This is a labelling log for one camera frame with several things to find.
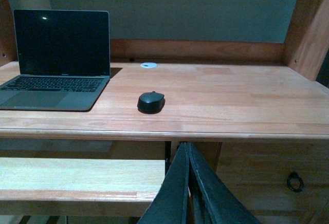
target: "wooden frame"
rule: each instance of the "wooden frame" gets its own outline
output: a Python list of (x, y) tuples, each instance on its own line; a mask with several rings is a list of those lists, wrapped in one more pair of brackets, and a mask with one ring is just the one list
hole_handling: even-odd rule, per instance
[[(16, 60), (12, 14), (1, 0), (0, 66)], [(270, 62), (289, 66), (315, 80), (329, 48), (329, 0), (297, 0), (284, 44), (170, 40), (111, 40), (117, 59), (170, 59), (171, 62)]]

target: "computer mouse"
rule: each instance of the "computer mouse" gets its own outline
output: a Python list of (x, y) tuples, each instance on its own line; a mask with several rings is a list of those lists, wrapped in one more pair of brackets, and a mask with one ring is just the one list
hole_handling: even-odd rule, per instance
[(138, 110), (144, 114), (156, 114), (162, 110), (164, 105), (164, 94), (155, 91), (141, 94), (137, 103)]

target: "laptop screen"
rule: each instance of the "laptop screen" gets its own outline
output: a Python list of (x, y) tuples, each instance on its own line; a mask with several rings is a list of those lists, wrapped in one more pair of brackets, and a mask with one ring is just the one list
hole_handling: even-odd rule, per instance
[(109, 76), (106, 11), (14, 10), (21, 74)]

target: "drawer handle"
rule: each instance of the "drawer handle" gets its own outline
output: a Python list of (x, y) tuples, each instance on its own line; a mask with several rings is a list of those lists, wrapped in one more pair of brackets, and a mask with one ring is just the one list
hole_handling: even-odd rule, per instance
[[(291, 185), (290, 181), (291, 181), (292, 179), (296, 179), (296, 180), (299, 181), (299, 187), (298, 187), (298, 188), (294, 188), (294, 187)], [(288, 186), (288, 188), (289, 188), (291, 191), (293, 191), (293, 192), (301, 192), (301, 191), (304, 189), (304, 182), (303, 182), (302, 178), (299, 177), (298, 174), (297, 174), (296, 172), (292, 172), (292, 173), (289, 175), (288, 179), (287, 179), (287, 186)]]

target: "laptop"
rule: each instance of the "laptop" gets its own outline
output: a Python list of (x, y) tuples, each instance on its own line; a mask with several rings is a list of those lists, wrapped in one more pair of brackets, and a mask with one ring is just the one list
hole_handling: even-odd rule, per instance
[(14, 10), (20, 75), (0, 109), (88, 111), (109, 82), (106, 11)]

